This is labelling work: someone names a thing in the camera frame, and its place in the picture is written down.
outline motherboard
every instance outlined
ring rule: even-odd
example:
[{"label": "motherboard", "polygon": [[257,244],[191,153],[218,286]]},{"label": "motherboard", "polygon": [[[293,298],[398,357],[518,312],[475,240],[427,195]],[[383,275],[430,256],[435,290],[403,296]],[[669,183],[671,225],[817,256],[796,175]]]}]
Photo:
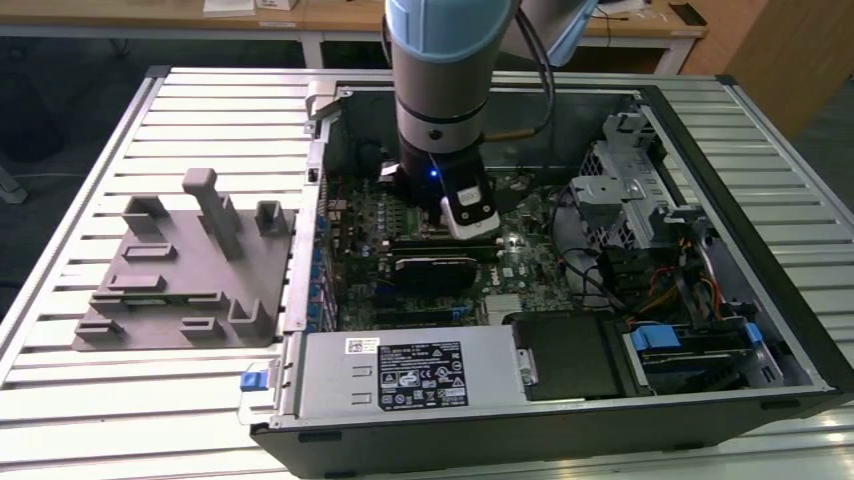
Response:
[{"label": "motherboard", "polygon": [[330,180],[337,330],[490,325],[507,313],[573,309],[550,239],[557,188],[525,172],[493,181],[502,228],[458,241],[382,184]]}]

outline circuit board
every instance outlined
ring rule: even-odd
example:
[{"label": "circuit board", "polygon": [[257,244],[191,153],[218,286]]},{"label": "circuit board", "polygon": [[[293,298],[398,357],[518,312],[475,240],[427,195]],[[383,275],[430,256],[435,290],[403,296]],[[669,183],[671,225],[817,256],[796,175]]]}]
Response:
[{"label": "circuit board", "polygon": [[570,287],[547,231],[554,187],[530,188],[530,181],[518,173],[494,177],[495,191],[518,192],[519,199],[501,215],[501,231],[490,237],[491,248],[498,252],[491,261],[478,262],[471,287],[442,296],[398,291],[385,280],[385,272],[390,269],[390,240],[450,240],[447,228],[429,224],[426,213],[375,183],[357,179],[330,183],[337,330],[407,326],[378,322],[381,316],[395,312],[450,311],[453,325],[487,325],[485,299],[495,295],[517,295],[522,311],[573,309]]}]

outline slotted metal surface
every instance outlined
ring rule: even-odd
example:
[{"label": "slotted metal surface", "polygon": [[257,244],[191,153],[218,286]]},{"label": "slotted metal surface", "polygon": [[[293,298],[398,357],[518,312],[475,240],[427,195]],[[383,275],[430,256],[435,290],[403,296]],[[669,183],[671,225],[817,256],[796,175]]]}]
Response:
[{"label": "slotted metal surface", "polygon": [[[499,74],[533,84],[526,74]],[[279,200],[299,209],[311,141],[303,133],[313,79],[382,80],[385,72],[174,69],[147,80],[83,196],[72,205],[0,331],[0,470],[31,478],[291,478],[236,418],[238,374],[281,354],[265,349],[70,350],[78,318],[124,233],[134,194],[194,208],[187,168],[219,171],[236,208]],[[655,82],[745,207],[846,356],[854,358],[854,238],[850,214],[740,92],[710,78],[562,76],[566,83]],[[676,175],[689,200],[685,178]],[[68,232],[67,240],[62,235]],[[395,478],[824,478],[854,474],[854,412],[841,408],[772,424],[718,447],[566,462],[469,468]]]}]

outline desk leg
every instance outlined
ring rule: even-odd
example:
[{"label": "desk leg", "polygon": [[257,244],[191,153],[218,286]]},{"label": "desk leg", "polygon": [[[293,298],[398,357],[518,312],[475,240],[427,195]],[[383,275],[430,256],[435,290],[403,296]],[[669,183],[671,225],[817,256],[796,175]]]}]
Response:
[{"label": "desk leg", "polygon": [[674,38],[670,42],[670,48],[662,55],[662,59],[655,67],[655,75],[678,75],[689,58],[692,48],[694,47],[696,38]]},{"label": "desk leg", "polygon": [[306,58],[306,68],[323,68],[323,43],[322,32],[302,32],[299,41],[303,44],[303,57]]}]

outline power supply label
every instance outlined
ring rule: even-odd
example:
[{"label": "power supply label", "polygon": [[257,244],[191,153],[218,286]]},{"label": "power supply label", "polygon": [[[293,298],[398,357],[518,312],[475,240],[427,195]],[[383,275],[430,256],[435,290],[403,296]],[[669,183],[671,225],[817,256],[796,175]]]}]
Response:
[{"label": "power supply label", "polygon": [[379,408],[387,412],[469,405],[459,342],[381,345]]}]

